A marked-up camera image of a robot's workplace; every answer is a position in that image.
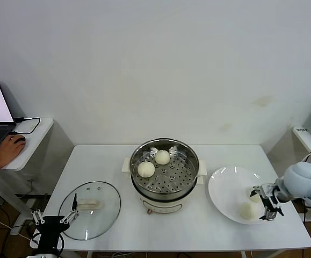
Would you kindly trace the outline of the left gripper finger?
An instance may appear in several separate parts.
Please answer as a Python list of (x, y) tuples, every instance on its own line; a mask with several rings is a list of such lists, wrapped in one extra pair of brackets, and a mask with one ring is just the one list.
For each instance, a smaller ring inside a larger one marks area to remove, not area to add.
[(78, 215), (79, 211), (78, 211), (77, 193), (75, 193), (73, 203), (71, 206), (71, 211), (69, 214), (67, 214), (66, 216), (64, 216), (64, 218), (60, 220), (60, 223), (71, 224), (78, 217)]
[(45, 223), (42, 212), (40, 210), (32, 210), (31, 214), (36, 226)]

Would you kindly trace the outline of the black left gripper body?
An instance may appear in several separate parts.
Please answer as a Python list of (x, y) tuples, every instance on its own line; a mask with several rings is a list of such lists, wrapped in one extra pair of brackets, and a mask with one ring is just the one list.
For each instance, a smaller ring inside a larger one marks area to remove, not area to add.
[(40, 238), (35, 253), (62, 253), (64, 238), (61, 234), (69, 229), (69, 223), (63, 219), (64, 216), (45, 216), (45, 222), (36, 226), (38, 233), (34, 234), (34, 240)]

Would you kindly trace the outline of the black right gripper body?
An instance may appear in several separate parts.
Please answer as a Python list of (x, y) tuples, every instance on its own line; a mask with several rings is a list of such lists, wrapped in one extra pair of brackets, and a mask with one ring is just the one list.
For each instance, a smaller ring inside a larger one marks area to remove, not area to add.
[(276, 184), (271, 183), (268, 184), (267, 189), (269, 192), (268, 204), (270, 206), (278, 206), (279, 205), (278, 195), (280, 194), (279, 187)]

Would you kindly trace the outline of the person's right hand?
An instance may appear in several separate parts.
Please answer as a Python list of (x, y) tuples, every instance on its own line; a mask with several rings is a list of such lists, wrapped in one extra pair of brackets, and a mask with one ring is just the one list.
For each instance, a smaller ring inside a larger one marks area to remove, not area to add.
[(8, 135), (0, 144), (0, 169), (13, 161), (26, 145), (22, 135)]

